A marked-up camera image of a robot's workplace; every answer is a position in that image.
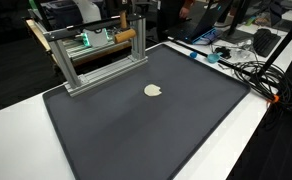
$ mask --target white surface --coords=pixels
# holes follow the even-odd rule
[[[257,27],[241,29],[254,33]],[[176,44],[170,42],[167,44],[187,55],[190,53]],[[210,52],[210,47],[207,46],[194,47],[206,53]],[[232,75],[230,70],[222,70],[217,63],[209,64],[200,56],[196,59]],[[286,70],[291,60],[292,42],[275,64]],[[265,112],[266,101],[254,92],[249,93],[175,179],[226,179]],[[0,180],[73,179],[74,176],[44,106],[42,94],[0,111]]]

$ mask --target monitor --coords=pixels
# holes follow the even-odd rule
[[[223,33],[221,38],[224,41],[237,44],[238,42],[252,37],[252,34],[237,30],[237,25],[263,12],[267,7],[264,0],[239,0],[231,27]]]

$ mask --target gray rubber mat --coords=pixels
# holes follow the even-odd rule
[[[149,62],[71,98],[44,94],[76,179],[171,179],[249,92],[249,86],[165,45]],[[149,84],[162,94],[148,97]]]

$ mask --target metal extrusion frame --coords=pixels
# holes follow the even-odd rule
[[[64,85],[70,96],[77,96],[147,62],[147,57],[145,55],[146,20],[139,15],[134,14],[134,16],[137,17],[136,20],[130,21],[130,27],[136,31],[136,36],[131,39],[132,55],[103,68],[79,76],[75,72],[71,59],[67,53],[66,48],[64,47],[62,40],[59,38],[52,40],[52,38],[54,38],[53,33],[45,33],[47,40],[47,37],[50,37],[48,40],[49,46],[51,47],[58,65],[67,80]]]

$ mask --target person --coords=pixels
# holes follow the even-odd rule
[[[157,10],[157,36],[164,41],[166,29],[186,20],[194,0],[159,0]]]

